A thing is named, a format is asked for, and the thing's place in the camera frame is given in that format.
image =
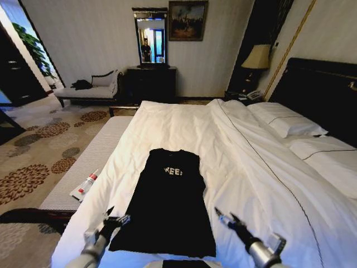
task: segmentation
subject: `bed bench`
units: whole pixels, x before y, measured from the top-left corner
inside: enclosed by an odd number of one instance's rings
[[[102,170],[132,118],[132,116],[115,116],[109,119],[46,197],[40,209],[77,210],[80,203],[69,193],[94,170]]]

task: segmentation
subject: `mirror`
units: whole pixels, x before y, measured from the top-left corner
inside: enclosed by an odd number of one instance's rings
[[[167,65],[167,8],[132,8],[141,66]]]

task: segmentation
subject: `chaise lounge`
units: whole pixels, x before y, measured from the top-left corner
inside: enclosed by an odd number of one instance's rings
[[[92,88],[75,90],[74,88],[55,89],[54,94],[64,105],[64,99],[72,101],[98,101],[116,103],[119,97],[118,84],[123,73],[118,70],[111,71],[105,75],[92,75]]]

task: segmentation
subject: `painting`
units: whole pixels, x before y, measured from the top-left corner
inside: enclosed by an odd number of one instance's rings
[[[202,41],[208,1],[169,1],[169,40]]]

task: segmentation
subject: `telephone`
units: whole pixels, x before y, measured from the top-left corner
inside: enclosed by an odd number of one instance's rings
[[[257,99],[262,99],[262,94],[260,91],[258,90],[255,90],[255,91],[252,91],[248,94],[238,94],[241,98],[248,98],[250,99],[251,101],[254,101],[254,100],[257,100]]]
[[[253,100],[256,100],[256,99],[261,99],[262,98],[262,94],[261,94],[260,91],[255,90],[255,91],[252,91],[252,92],[248,93],[247,97],[248,97],[248,99],[253,101]]]

